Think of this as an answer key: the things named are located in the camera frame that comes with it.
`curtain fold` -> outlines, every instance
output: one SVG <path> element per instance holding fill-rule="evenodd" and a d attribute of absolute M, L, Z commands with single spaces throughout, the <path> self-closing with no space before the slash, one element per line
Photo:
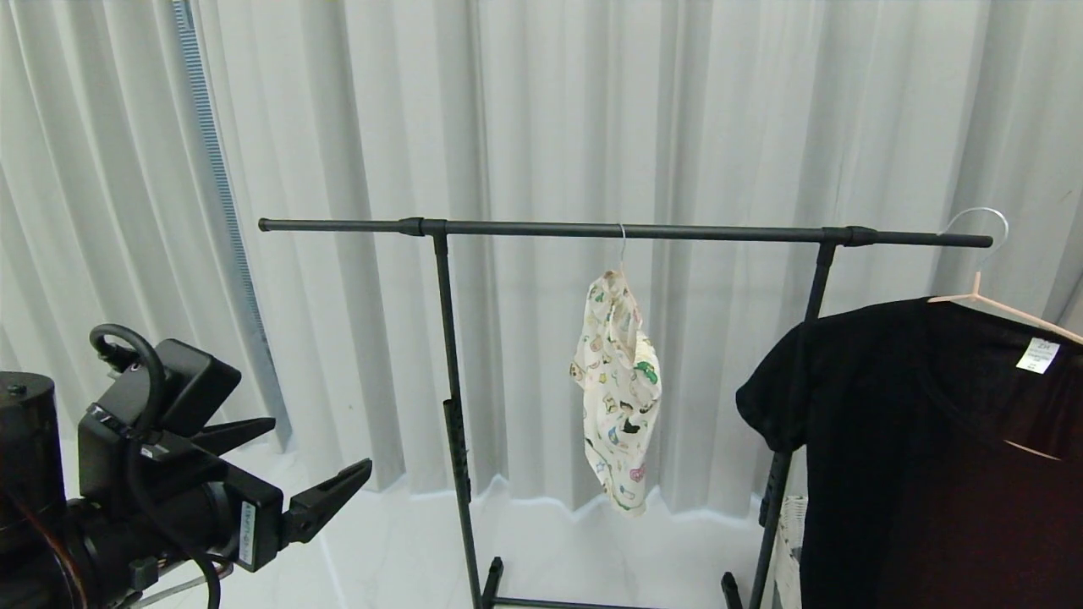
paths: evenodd
<path fill-rule="evenodd" d="M 989 294 L 1080 323 L 1083 7 L 991 2 L 195 3 L 239 222 L 306 462 L 446 489 L 432 245 L 259 217 L 1013 222 Z M 1000 234 L 968 217 L 958 230 Z M 649 481 L 743 516 L 768 455 L 734 389 L 804 309 L 813 246 L 632 241 L 666 393 Z M 452 237 L 470 467 L 593 497 L 567 362 L 614 239 Z M 840 250 L 824 313 L 965 288 L 979 254 Z M 798 472 L 795 488 L 801 484 Z"/>
<path fill-rule="evenodd" d="M 101 323 L 245 375 L 214 420 L 278 416 L 246 321 L 169 4 L 0 3 L 0 367 L 49 375 L 70 438 L 109 384 Z"/>

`colorful print pattern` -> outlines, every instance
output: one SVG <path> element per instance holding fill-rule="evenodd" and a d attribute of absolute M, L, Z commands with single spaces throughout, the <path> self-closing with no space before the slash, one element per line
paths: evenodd
<path fill-rule="evenodd" d="M 613 505 L 638 516 L 647 509 L 647 446 L 656 427 L 662 380 L 639 306 L 618 271 L 587 293 L 583 333 L 569 372 L 583 388 L 587 461 Z"/>

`white floor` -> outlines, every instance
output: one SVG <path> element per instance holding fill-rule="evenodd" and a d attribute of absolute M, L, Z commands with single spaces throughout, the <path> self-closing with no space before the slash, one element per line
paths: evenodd
<path fill-rule="evenodd" d="M 230 459 L 287 496 L 309 485 L 293 455 L 257 445 Z M 74 464 L 66 469 L 70 478 Z M 499 555 L 501 596 L 721 609 L 719 580 L 731 570 L 747 601 L 761 531 L 754 516 L 673 516 L 655 491 L 647 514 L 629 519 L 600 500 L 573 514 L 545 500 L 510 501 L 504 484 L 494 483 L 471 504 L 481 585 L 492 557 Z M 195 574 L 185 567 L 164 584 Z M 257 573 L 235 570 L 222 588 L 225 609 L 469 608 L 455 496 L 410 496 L 403 483 L 381 494 L 363 491 L 315 541 L 286 548 Z M 196 587 L 153 607 L 205 604 L 204 588 Z"/>

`black garment rack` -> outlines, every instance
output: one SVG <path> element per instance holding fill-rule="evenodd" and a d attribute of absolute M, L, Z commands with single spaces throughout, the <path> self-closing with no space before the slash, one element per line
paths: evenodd
<path fill-rule="evenodd" d="M 474 550 L 473 524 L 470 519 L 470 475 L 467 468 L 466 431 L 462 424 L 462 399 L 459 386 L 459 361 L 455 342 L 455 319 L 452 309 L 452 277 L 448 265 L 447 235 L 522 235 L 553 237 L 625 237 L 684 241 L 736 241 L 774 243 L 817 243 L 820 250 L 815 259 L 815 274 L 809 294 L 805 320 L 820 315 L 827 273 L 835 258 L 835 249 L 873 244 L 989 247 L 993 239 L 987 235 L 940 233 L 880 232 L 864 226 L 822 229 L 782 229 L 752 226 L 691 226 L 661 224 L 591 224 L 571 222 L 493 222 L 439 220 L 431 218 L 404 218 L 402 220 L 270 220 L 259 221 L 261 231 L 402 233 L 416 237 L 431 236 L 436 254 L 436 274 L 440 281 L 440 308 L 444 324 L 444 349 L 447 355 L 447 378 L 451 398 L 444 401 L 444 420 L 455 478 L 455 496 L 458 500 L 459 526 L 466 549 L 467 572 L 470 579 L 470 599 L 473 609 L 492 609 L 496 606 L 551 607 L 557 609 L 640 609 L 621 605 L 565 602 L 497 596 L 504 561 L 499 556 L 488 568 L 485 587 L 478 576 L 478 555 Z M 764 537 L 756 563 L 748 609 L 760 609 L 767 586 L 767 572 L 779 529 L 782 500 L 793 453 L 774 453 L 768 477 L 767 491 L 760 503 L 759 523 Z M 722 595 L 728 609 L 744 609 L 733 573 L 721 580 Z"/>

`green print on garment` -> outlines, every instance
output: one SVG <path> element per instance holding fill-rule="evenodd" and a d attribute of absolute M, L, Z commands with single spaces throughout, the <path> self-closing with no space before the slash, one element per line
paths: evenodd
<path fill-rule="evenodd" d="M 637 362 L 635 370 L 642 372 L 650 379 L 651 385 L 658 384 L 658 373 L 654 372 L 654 366 L 650 362 Z"/>

